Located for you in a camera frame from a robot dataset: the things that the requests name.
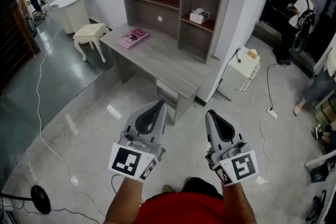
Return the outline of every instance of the chair leg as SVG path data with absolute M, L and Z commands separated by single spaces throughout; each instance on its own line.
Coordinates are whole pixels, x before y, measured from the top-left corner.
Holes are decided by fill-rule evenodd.
M 92 44 L 92 41 L 89 41 L 89 43 L 90 43 L 90 46 L 91 46 L 91 50 L 94 50 L 94 46 Z
M 99 51 L 99 54 L 100 54 L 100 56 L 101 56 L 102 61 L 103 61 L 103 62 L 106 62 L 106 59 L 105 59 L 105 57 L 104 57 L 104 55 L 103 55 L 103 53 L 102 53 L 102 51 L 101 51 L 99 38 L 95 38 L 95 39 L 93 40 L 93 42 L 94 42 L 94 44 L 96 45 L 97 50 Z
M 83 61 L 86 61 L 86 55 L 84 53 L 84 51 L 81 49 L 81 47 L 79 46 L 79 41 L 75 40 L 75 48 L 83 55 Z

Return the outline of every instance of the gray floor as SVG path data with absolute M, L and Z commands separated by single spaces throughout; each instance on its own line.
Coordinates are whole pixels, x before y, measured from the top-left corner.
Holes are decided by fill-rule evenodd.
M 58 16 L 49 9 L 47 19 L 38 26 L 35 37 L 41 52 L 27 62 L 7 85 L 0 98 L 0 186 L 17 160 L 39 132 L 36 85 L 39 67 L 50 42 L 61 28 Z M 87 85 L 113 66 L 109 48 L 102 45 L 106 63 L 89 45 L 83 50 L 88 60 L 75 49 L 71 36 L 61 32 L 53 42 L 42 67 L 39 86 L 40 115 L 43 128 Z
M 215 93 L 206 107 L 194 103 L 175 126 L 166 127 L 162 145 L 167 151 L 146 179 L 142 198 L 146 200 L 158 194 L 164 184 L 180 190 L 188 176 L 201 177 L 220 190 L 221 183 L 204 158 L 209 148 L 204 116 L 207 110 L 214 109 L 237 120 L 256 151 L 259 177 L 244 181 L 243 187 L 258 223 L 304 223 L 313 197 L 322 189 L 330 190 L 335 182 L 335 173 L 331 172 L 325 183 L 311 184 L 304 168 L 306 161 L 322 154 L 310 133 L 315 124 L 312 111 L 303 111 L 298 117 L 292 112 L 310 80 L 294 65 L 271 67 L 271 96 L 279 113 L 279 119 L 273 120 L 266 113 L 270 104 L 266 70 L 275 62 L 271 48 L 255 37 L 251 37 L 247 47 L 257 49 L 261 67 L 245 94 L 240 100 L 230 102 Z M 124 85 L 120 81 L 116 83 L 117 79 L 113 67 L 75 97 L 44 130 L 44 136 L 55 143 L 50 146 L 68 163 L 73 184 L 89 195 L 103 214 L 114 198 L 112 173 L 107 169 L 112 143 L 118 141 L 128 115 L 155 98 L 153 86 L 145 79 L 135 76 Z M 109 105 L 121 118 L 115 118 L 107 110 Z M 267 170 L 260 121 L 266 137 L 265 152 L 270 159 Z M 117 189 L 121 180 L 121 177 L 114 179 Z M 29 196 L 34 184 L 45 188 L 52 208 L 83 212 L 103 222 L 104 217 L 91 201 L 72 188 L 66 165 L 40 138 L 34 140 L 21 158 L 4 192 Z M 21 206 L 21 203 L 15 201 L 14 205 Z M 25 203 L 25 208 L 36 211 L 30 202 Z M 47 216 L 28 214 L 23 209 L 14 212 L 20 223 L 27 224 L 93 223 L 67 212 L 51 212 Z

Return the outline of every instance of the black backpack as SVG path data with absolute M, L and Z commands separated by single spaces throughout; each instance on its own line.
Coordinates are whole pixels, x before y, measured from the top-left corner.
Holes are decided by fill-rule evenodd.
M 306 0 L 306 2 L 308 9 L 299 17 L 298 25 L 301 32 L 309 34 L 310 27 L 313 26 L 315 23 L 315 13 L 314 9 L 311 10 L 309 8 L 308 0 Z

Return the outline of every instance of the power strip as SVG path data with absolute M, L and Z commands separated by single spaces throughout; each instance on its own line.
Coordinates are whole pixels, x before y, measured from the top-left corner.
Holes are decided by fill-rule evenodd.
M 272 118 L 275 119 L 275 120 L 277 120 L 279 118 L 278 113 L 274 109 L 271 110 L 271 107 L 269 107 L 267 109 L 267 113 L 270 114 L 272 116 Z

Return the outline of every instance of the white stool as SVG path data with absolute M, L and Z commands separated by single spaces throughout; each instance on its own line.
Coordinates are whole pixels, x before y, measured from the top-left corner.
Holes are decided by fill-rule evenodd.
M 92 42 L 96 45 L 101 59 L 103 62 L 106 62 L 106 59 L 101 52 L 100 41 L 99 38 L 104 34 L 108 33 L 109 30 L 106 27 L 106 24 L 91 24 L 91 25 L 84 25 L 80 28 L 73 36 L 74 43 L 76 49 L 83 55 L 83 61 L 86 61 L 86 55 L 84 51 L 79 46 L 80 42 L 89 42 L 91 49 L 94 50 L 94 46 Z

